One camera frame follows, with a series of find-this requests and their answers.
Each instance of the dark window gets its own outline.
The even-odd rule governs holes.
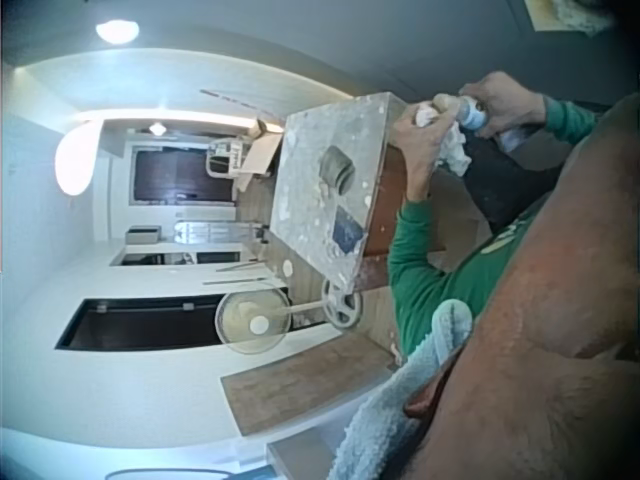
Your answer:
[[[122,352],[220,345],[214,321],[223,297],[84,300],[56,348]]]
[[[198,252],[198,263],[232,263],[240,261],[240,252]]]
[[[122,258],[120,265],[194,265],[239,261],[240,252],[128,253]]]
[[[165,147],[135,154],[133,199],[163,202],[232,202],[233,180],[212,178],[206,151]]]

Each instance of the table top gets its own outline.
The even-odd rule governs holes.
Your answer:
[[[353,291],[389,131],[404,105],[393,94],[380,93],[287,119],[271,231],[345,292]],[[321,159],[332,146],[355,168],[353,183],[342,195],[320,177]],[[345,242],[351,245],[347,253]]]

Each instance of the spray can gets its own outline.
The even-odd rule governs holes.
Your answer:
[[[463,95],[454,97],[447,94],[436,95],[433,103],[440,111],[451,108],[455,103],[459,104],[456,120],[462,128],[475,132],[484,127],[489,121],[489,115],[485,106],[473,97]],[[500,149],[509,153],[522,145],[531,135],[539,130],[537,126],[522,126],[502,132],[495,137]]]

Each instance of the white rag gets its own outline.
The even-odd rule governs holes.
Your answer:
[[[380,476],[387,459],[419,425],[405,416],[404,404],[464,343],[472,324],[473,315],[466,303],[449,299],[438,306],[433,313],[432,333],[354,415],[328,480],[376,480]]]
[[[416,112],[416,126],[426,127],[433,123],[438,118],[438,115],[440,115],[438,110],[428,103],[423,103]],[[471,158],[464,153],[464,148],[462,148],[466,141],[467,139],[460,131],[460,124],[454,122],[442,140],[436,165],[441,166],[446,163],[449,166],[449,170],[459,177],[463,176],[471,164]]]

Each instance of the white towel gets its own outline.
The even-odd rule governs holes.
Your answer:
[[[376,480],[380,476],[395,448],[419,425],[404,415],[404,404],[464,343],[472,324],[473,316],[466,303],[450,299],[438,306],[432,318],[432,333],[354,415],[329,480]]]

